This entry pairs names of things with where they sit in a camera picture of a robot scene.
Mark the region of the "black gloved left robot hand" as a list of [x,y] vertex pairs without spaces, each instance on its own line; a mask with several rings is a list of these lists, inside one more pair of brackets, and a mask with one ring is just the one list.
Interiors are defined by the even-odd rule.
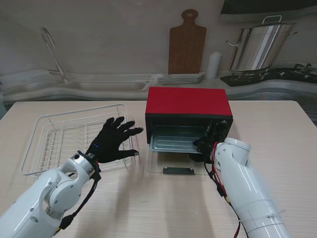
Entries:
[[109,118],[104,123],[97,137],[92,141],[86,155],[93,154],[98,163],[109,163],[116,160],[125,159],[139,155],[134,149],[120,150],[120,145],[143,132],[142,127],[134,127],[134,121],[123,122],[124,117]]

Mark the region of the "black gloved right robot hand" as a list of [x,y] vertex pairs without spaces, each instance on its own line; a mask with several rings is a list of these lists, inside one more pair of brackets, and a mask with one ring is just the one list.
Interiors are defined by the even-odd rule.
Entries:
[[193,145],[196,147],[198,154],[188,154],[194,162],[202,162],[206,164],[211,164],[211,153],[213,151],[215,141],[211,140],[208,137],[201,137],[198,140],[193,142]]

